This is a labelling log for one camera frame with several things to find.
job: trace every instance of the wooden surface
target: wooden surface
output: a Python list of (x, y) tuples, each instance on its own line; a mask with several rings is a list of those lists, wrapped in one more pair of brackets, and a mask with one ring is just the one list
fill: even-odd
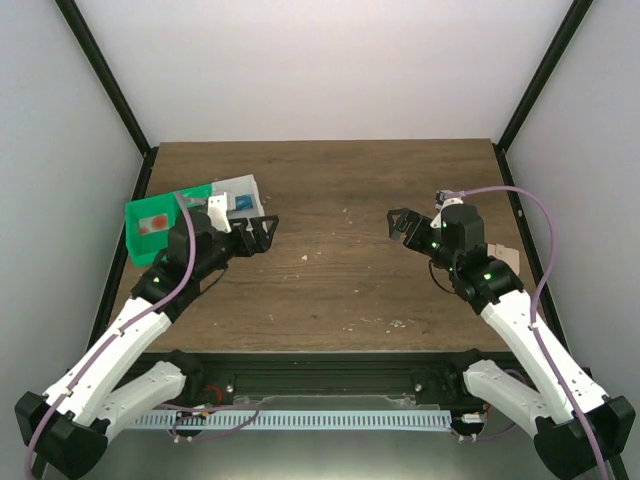
[[(266, 213), (280, 216), (271, 250), (232, 259), (151, 351), (505, 349), (467, 304), (433, 284), (428, 257), (388, 238), (386, 222), (392, 208), (432, 216), (437, 189), (502, 184), (488, 140), (167, 143), (147, 195), (250, 173)], [(469, 201), (488, 242), (520, 250), (531, 291), (507, 195)], [(115, 313), (141, 272), (127, 264)]]

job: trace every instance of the wire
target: wire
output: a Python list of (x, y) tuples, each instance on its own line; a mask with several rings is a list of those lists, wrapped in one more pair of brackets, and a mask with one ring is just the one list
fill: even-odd
[[(126, 331), (129, 327), (131, 327), (133, 324), (135, 324), (138, 320), (144, 318), (146, 315), (148, 315), (148, 314), (150, 314), (152, 312), (155, 312), (156, 310), (158, 310), (159, 308), (163, 307), (164, 305), (169, 303), (171, 300), (173, 300), (176, 296), (178, 296), (178, 294), (182, 291), (182, 289), (185, 287), (185, 285), (189, 281), (189, 278), (191, 277), (191, 274), (193, 273), (193, 267), (194, 267), (195, 261), (196, 261), (196, 236), (195, 236), (195, 232), (194, 232), (194, 228), (193, 228), (193, 222), (191, 221), (191, 217), (189, 216), (189, 212), (187, 210), (187, 206), (185, 204), (185, 201), (184, 201), (184, 198), (182, 197), (182, 195), (180, 195), (177, 192), (174, 193), (174, 195), (176, 197), (176, 200), (178, 201), (178, 205), (180, 206), (180, 210), (182, 211), (182, 214), (184, 215), (185, 223), (187, 224), (187, 231), (189, 233), (189, 261), (187, 262), (187, 269), (185, 270), (184, 276), (182, 277), (182, 280), (180, 280), (180, 283), (176, 286), (176, 288), (174, 288), (163, 299), (161, 299), (158, 302), (154, 303), (153, 305), (151, 305), (150, 307), (146, 308), (145, 310), (143, 310), (142, 312), (138, 313), (137, 315), (134, 315), (130, 320), (128, 320), (120, 328), (121, 332)], [(49, 409), (43, 415), (42, 419), (38, 423), (38, 426), (36, 427), (35, 431), (33, 432), (33, 435), (31, 436), (31, 440), (29, 441), (29, 445), (27, 447), (27, 454), (25, 456), (24, 465), (23, 465), (23, 473), (24, 473), (25, 479), (27, 479), (27, 480), (35, 480), (33, 475), (32, 475), (32, 473), (31, 473), (31, 462), (32, 462), (32, 459), (33, 459), (33, 454), (35, 452), (36, 444), (38, 443), (38, 440), (42, 436), (42, 432), (44, 431), (45, 427), (49, 423), (49, 420), (51, 420), (51, 417), (53, 416), (54, 412), (58, 409), (58, 407), (60, 407), (62, 402), (65, 400), (65, 397), (69, 396), (72, 393), (73, 388), (80, 382), (82, 377), (84, 377), (84, 375), (87, 373), (87, 371), (89, 371), (91, 366), (96, 362), (96, 360), (98, 360), (100, 355), (102, 355), (102, 353), (109, 347), (109, 345), (111, 345), (117, 338), (120, 338), (120, 336), (116, 335), (116, 334), (113, 334), (110, 337), (108, 337), (102, 344), (100, 344), (100, 346), (98, 346), (95, 349), (95, 351), (91, 354), (89, 359), (82, 365), (82, 367), (80, 367), (80, 369), (78, 370), (78, 373), (76, 373), (76, 375), (73, 377), (71, 382), (69, 382), (69, 384), (67, 385), (66, 393), (61, 394), (51, 404)]]
[(442, 284), (438, 281), (435, 274), (433, 273), (433, 260), (429, 260), (429, 275), (431, 275), (431, 280), (433, 280), (433, 283), (435, 283), (436, 287), (438, 287), (440, 290), (442, 290), (445, 293), (448, 293), (449, 295), (456, 294), (456, 292), (452, 292), (451, 290), (448, 290), (445, 287), (443, 287)]
[[(163, 407), (166, 408), (168, 410), (179, 410), (182, 412), (188, 412), (188, 413), (216, 413), (216, 412), (221, 412), (221, 411), (225, 411), (225, 410), (246, 410), (248, 408), (247, 405), (224, 405), (221, 407), (209, 407), (209, 408), (190, 408), (190, 407), (181, 407), (179, 405), (172, 405), (170, 403), (161, 403), (159, 405), (159, 407)], [(220, 434), (217, 435), (207, 435), (205, 437), (188, 437), (191, 438), (191, 440), (188, 440), (189, 442), (204, 442), (204, 441), (209, 441), (209, 440), (217, 440), (219, 438), (223, 438), (226, 437), (228, 435), (231, 435), (233, 433), (237, 433), (240, 430), (242, 430), (243, 428), (245, 428), (247, 425), (252, 424), (256, 418), (258, 418), (258, 414), (260, 413), (259, 410), (255, 410), (254, 414), (249, 417), (247, 420), (245, 420), (244, 422), (242, 422), (239, 425), (236, 425), (235, 427), (222, 432)], [(177, 432), (177, 427), (185, 420), (187, 420), (188, 418), (192, 418), (192, 417), (186, 417), (186, 418), (179, 418), (176, 420), (176, 422), (173, 424), (173, 426), (171, 427), (171, 434), (173, 436), (174, 439), (179, 438), (178, 432)]]
[(183, 197), (187, 203), (195, 203), (196, 205), (206, 205), (207, 200), (205, 198), (191, 198)]
[(451, 257), (451, 271), (453, 272), (453, 278), (456, 280), (460, 279), (460, 277), (458, 277), (458, 257), (461, 253), (462, 250), (456, 250), (453, 252), (453, 256)]
[(222, 403), (222, 398), (224, 397), (224, 395), (222, 394), (222, 390), (220, 390), (215, 385), (205, 385), (205, 387), (202, 389), (202, 391), (203, 392), (215, 392), (216, 397), (218, 399), (218, 403), (216, 405), (220, 405)]
[(542, 352), (547, 362), (549, 363), (549, 367), (551, 368), (551, 370), (553, 371), (553, 374), (558, 380), (558, 383), (560, 384), (560, 387), (562, 388), (562, 390), (564, 391), (564, 394), (569, 400), (569, 403), (571, 403), (571, 406), (576, 416), (578, 417), (578, 421), (582, 425), (582, 428), (584, 429), (584, 432), (587, 435), (587, 438), (589, 440), (589, 445), (591, 446), (591, 450), (593, 451), (593, 455), (598, 465), (598, 471), (600, 472), (601, 479), (608, 480), (609, 475), (607, 474), (605, 460), (604, 460), (604, 457), (602, 456), (602, 451), (600, 450), (600, 446), (598, 445), (598, 441), (596, 440), (595, 434), (593, 433), (593, 430), (589, 425), (589, 421), (587, 420), (587, 417), (585, 416), (584, 412), (580, 408), (580, 405), (578, 405), (578, 402), (574, 397), (573, 392), (571, 392), (571, 388), (569, 387), (565, 379), (562, 377), (562, 374), (560, 373), (558, 366), (554, 362), (553, 357), (549, 352), (549, 349), (545, 345), (544, 340), (542, 339), (542, 336), (538, 331), (538, 326), (536, 325), (538, 303), (540, 302), (540, 294), (542, 293), (542, 289), (544, 288), (544, 286), (547, 284), (547, 280), (549, 279), (549, 275), (551, 274), (551, 270), (553, 269), (553, 266), (556, 260), (555, 227), (553, 225), (553, 219), (551, 217), (551, 213), (549, 212), (549, 210), (547, 210), (547, 207), (545, 207), (545, 205), (542, 203), (542, 200), (536, 197), (533, 193), (520, 187), (512, 187), (508, 185), (498, 185), (495, 187), (484, 187), (484, 188), (476, 188), (474, 190), (451, 192), (451, 193), (447, 193), (445, 196), (446, 198), (462, 198), (462, 197), (468, 197), (471, 195), (477, 195), (479, 193), (501, 192), (501, 191), (521, 193), (529, 197), (540, 207), (540, 209), (544, 213), (544, 216), (547, 219), (547, 223), (549, 224), (549, 232), (551, 236), (551, 252), (549, 254), (549, 262), (547, 264), (547, 268), (545, 269), (544, 274), (542, 275), (540, 282), (538, 282), (538, 285), (536, 286), (536, 289), (533, 292), (533, 296), (531, 297), (531, 305), (530, 305), (530, 311), (529, 311), (531, 316), (531, 319), (530, 319), (531, 329), (533, 331), (533, 336), (535, 337), (536, 342), (540, 347), (540, 351)]
[[(509, 368), (509, 369), (506, 369), (504, 371), (504, 373), (507, 373), (507, 374), (511, 375), (512, 377), (516, 377), (518, 380), (520, 380), (524, 384), (527, 383), (526, 378), (524, 378), (524, 376), (517, 370), (513, 370), (513, 369)], [(487, 408), (487, 419), (489, 418), (490, 409), (491, 409), (491, 405), (489, 405), (489, 407)], [(505, 428), (500, 433), (495, 433), (493, 435), (483, 435), (481, 437), (478, 437), (478, 436), (465, 437), (464, 435), (462, 435), (461, 433), (456, 432), (452, 428), (451, 429), (451, 435), (453, 435), (454, 437), (458, 437), (458, 441), (459, 442), (464, 442), (464, 441), (470, 441), (470, 442), (473, 442), (473, 443), (490, 442), (492, 440), (498, 440), (499, 438), (506, 437), (510, 433), (515, 432), (517, 430), (517, 427), (518, 427), (518, 425), (515, 422), (512, 422), (511, 425), (509, 425), (507, 428)]]
[(222, 270), (222, 273), (218, 276), (218, 278), (216, 278), (213, 282), (211, 282), (210, 285), (207, 285), (207, 287), (202, 292), (200, 292), (200, 295), (204, 295), (207, 292), (207, 290), (209, 290), (211, 287), (216, 285), (220, 280), (222, 280), (222, 277), (224, 277), (225, 273), (227, 273), (227, 267), (224, 267), (224, 269)]
[(167, 249), (166, 248), (161, 248), (160, 250), (158, 250), (158, 253), (156, 253), (155, 258), (153, 259), (153, 264), (152, 265), (155, 266), (158, 263), (160, 263), (160, 260), (162, 260), (166, 254), (167, 254)]

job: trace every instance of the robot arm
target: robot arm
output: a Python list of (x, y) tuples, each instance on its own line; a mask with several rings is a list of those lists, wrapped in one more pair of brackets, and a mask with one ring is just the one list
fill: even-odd
[[(52, 405), (57, 404), (35, 451), (70, 479), (80, 478), (93, 468), (108, 442), (128, 424), (191, 387), (193, 360), (182, 352), (173, 352), (166, 361), (113, 391), (151, 342), (202, 294), (200, 284), (204, 279), (216, 270), (225, 271), (234, 256), (250, 257), (269, 250), (278, 217), (229, 220), (228, 204), (226, 194), (215, 195), (205, 205), (188, 210), (196, 250), (193, 271), (182, 290), (156, 311), (131, 323), (134, 316), (167, 298), (184, 281), (189, 258), (184, 215), (169, 230), (166, 251), (142, 274), (116, 320), (84, 357), (43, 395), (27, 392), (16, 404), (25, 445)], [(83, 370), (69, 391), (69, 383)]]
[(438, 193), (433, 219), (409, 209), (387, 214), (389, 236), (430, 257), (449, 272), (455, 293), (507, 343), (536, 390), (518, 382), (492, 361), (469, 365), (466, 390), (494, 405), (534, 439), (545, 465), (561, 479), (595, 466), (595, 458), (573, 408), (537, 343), (537, 329), (562, 377), (571, 386), (592, 425), (605, 459), (622, 452), (635, 412), (624, 397), (611, 399), (558, 342), (537, 316), (530, 323), (531, 299), (522, 281), (501, 260), (487, 254), (484, 222), (476, 207)]

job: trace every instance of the purple cable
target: purple cable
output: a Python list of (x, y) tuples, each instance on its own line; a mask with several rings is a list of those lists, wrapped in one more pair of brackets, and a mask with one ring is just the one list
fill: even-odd
[[(521, 193), (529, 197), (540, 207), (545, 217), (547, 218), (547, 223), (549, 224), (549, 231), (551, 234), (551, 253), (549, 255), (549, 263), (547, 264), (547, 268), (545, 269), (544, 274), (542, 275), (542, 278), (540, 279), (540, 282), (536, 286), (536, 290), (534, 291), (533, 296), (531, 297), (531, 308), (529, 310), (529, 313), (531, 315), (531, 325), (533, 327), (536, 322), (538, 303), (540, 302), (540, 294), (542, 293), (542, 289), (544, 288), (544, 286), (547, 283), (547, 280), (549, 279), (549, 275), (551, 274), (551, 270), (553, 269), (553, 265), (555, 264), (555, 261), (556, 261), (555, 228), (553, 225), (553, 219), (551, 218), (551, 213), (549, 212), (549, 210), (547, 210), (547, 207), (544, 206), (544, 204), (542, 203), (542, 200), (540, 200), (538, 197), (536, 197), (533, 193), (529, 192), (528, 190), (525, 190), (519, 187), (511, 187), (507, 185), (498, 185), (495, 187), (484, 187), (484, 188), (476, 188), (474, 190), (452, 192), (452, 193), (446, 194), (446, 198), (458, 198), (458, 197), (462, 198), (462, 197), (468, 197), (471, 195), (477, 195), (479, 193), (505, 192), (505, 191)], [(591, 450), (593, 451), (593, 455), (596, 459), (596, 463), (598, 464), (598, 471), (600, 472), (601, 479), (608, 480), (609, 475), (607, 474), (607, 468), (605, 465), (604, 457), (602, 456), (602, 451), (600, 450), (600, 446), (598, 445), (598, 441), (596, 440), (596, 436), (593, 433), (593, 430), (591, 430), (591, 426), (589, 425), (589, 421), (587, 420), (587, 417), (584, 415), (584, 412), (580, 408), (580, 405), (578, 405), (576, 398), (573, 396), (573, 393), (571, 392), (571, 388), (569, 387), (565, 379), (562, 377), (562, 374), (560, 373), (558, 366), (553, 361), (553, 358), (551, 357), (551, 354), (549, 353), (547, 346), (544, 344), (544, 340), (542, 340), (542, 336), (540, 335), (540, 332), (535, 327), (532, 328), (532, 330), (533, 330), (533, 336), (535, 337), (536, 341), (538, 342), (538, 346), (540, 347), (540, 351), (542, 352), (542, 354), (544, 355), (544, 358), (546, 358), (547, 362), (549, 363), (549, 367), (551, 367), (553, 374), (558, 379), (558, 383), (560, 384), (560, 386), (562, 387), (562, 390), (564, 391), (565, 395), (569, 399), (569, 403), (571, 403), (571, 406), (575, 411), (576, 416), (578, 417), (578, 420), (580, 421), (580, 424), (582, 425), (582, 428), (584, 429), (585, 434), (587, 435), (587, 438), (589, 439), (589, 445), (591, 445)]]
[(522, 375), (519, 371), (514, 370), (513, 368), (507, 368), (504, 373), (507, 373), (509, 375), (511, 375), (512, 377), (516, 377), (518, 380), (520, 380), (522, 383), (524, 383), (525, 385), (527, 385), (527, 379), (524, 378), (524, 375)]
[[(185, 223), (187, 224), (187, 231), (189, 232), (189, 261), (187, 262), (187, 269), (185, 270), (184, 276), (182, 277), (182, 280), (180, 280), (180, 283), (176, 286), (176, 288), (174, 288), (171, 291), (171, 293), (169, 293), (162, 300), (156, 302), (155, 304), (146, 308), (145, 310), (138, 313), (137, 315), (134, 315), (130, 320), (128, 320), (120, 329), (123, 333), (129, 327), (131, 327), (131, 325), (136, 323), (138, 320), (145, 317), (149, 313), (155, 312), (157, 309), (163, 307), (168, 302), (173, 300), (176, 296), (178, 296), (178, 294), (182, 291), (182, 289), (185, 287), (185, 285), (189, 281), (191, 274), (193, 273), (193, 267), (196, 263), (196, 236), (195, 236), (195, 231), (193, 229), (193, 222), (191, 221), (191, 217), (189, 216), (189, 212), (187, 210), (187, 205), (185, 204), (185, 201), (182, 195), (180, 195), (177, 192), (174, 193), (174, 195), (176, 197), (176, 200), (178, 201), (180, 210), (184, 215)], [(75, 377), (73, 377), (71, 382), (69, 382), (69, 385), (67, 385), (67, 390), (69, 391), (73, 390), (73, 388), (78, 384), (78, 382), (82, 379), (82, 377), (84, 377), (87, 371), (91, 368), (91, 366), (96, 362), (98, 357), (100, 357), (102, 352), (104, 352), (107, 349), (107, 347), (111, 345), (111, 343), (113, 343), (113, 341), (116, 338), (119, 338), (119, 335), (115, 335), (115, 334), (111, 335), (104, 341), (103, 344), (100, 345), (100, 347), (96, 349), (95, 352), (93, 352), (93, 354), (84, 363), (84, 365), (82, 365), (80, 370), (78, 370), (78, 373), (75, 375)], [(64, 401), (65, 396), (66, 394), (62, 394), (56, 399), (55, 402), (53, 402), (53, 404), (49, 407), (47, 412), (44, 414), (44, 416), (40, 420), (40, 423), (38, 423), (38, 426), (36, 427), (35, 431), (33, 432), (31, 440), (29, 441), (29, 446), (27, 447), (27, 454), (24, 459), (23, 473), (26, 480), (35, 480), (33, 478), (33, 475), (31, 474), (31, 460), (35, 452), (36, 444), (38, 443), (38, 440), (40, 439), (40, 436), (42, 435), (42, 432), (45, 429), (47, 423), (53, 416), (53, 413), (58, 409), (58, 407)]]
[[(189, 407), (180, 407), (178, 405), (171, 405), (169, 403), (161, 403), (160, 407), (164, 407), (169, 410), (181, 410), (181, 411), (190, 412), (190, 413), (216, 413), (224, 410), (246, 410), (247, 408), (250, 408), (250, 406), (248, 405), (226, 405), (222, 407), (212, 407), (212, 408), (189, 408)], [(247, 420), (245, 420), (239, 425), (236, 425), (233, 428), (230, 428), (225, 432), (219, 433), (217, 435), (207, 435), (206, 437), (190, 437), (191, 438), (190, 441), (191, 442), (207, 442), (209, 440), (217, 440), (219, 438), (223, 438), (228, 435), (237, 433), (247, 425), (250, 425), (251, 423), (253, 423), (256, 420), (256, 418), (258, 418), (259, 413), (260, 412), (256, 410), (254, 414), (251, 417), (249, 417)], [(177, 428), (182, 422), (189, 420), (189, 418), (190, 417), (185, 417), (185, 418), (179, 418), (176, 420), (176, 422), (171, 427), (171, 434), (173, 435), (173, 438), (179, 438)]]
[(206, 205), (207, 201), (204, 198), (185, 198), (188, 203), (195, 203), (196, 205)]

